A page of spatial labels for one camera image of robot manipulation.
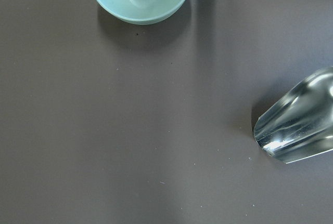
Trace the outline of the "steel scoop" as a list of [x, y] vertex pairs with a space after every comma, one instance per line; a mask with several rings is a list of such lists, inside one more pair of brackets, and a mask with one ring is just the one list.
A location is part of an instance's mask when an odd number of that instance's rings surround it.
[[282, 96], [258, 118], [253, 135], [264, 152], [285, 164], [332, 151], [332, 67]]

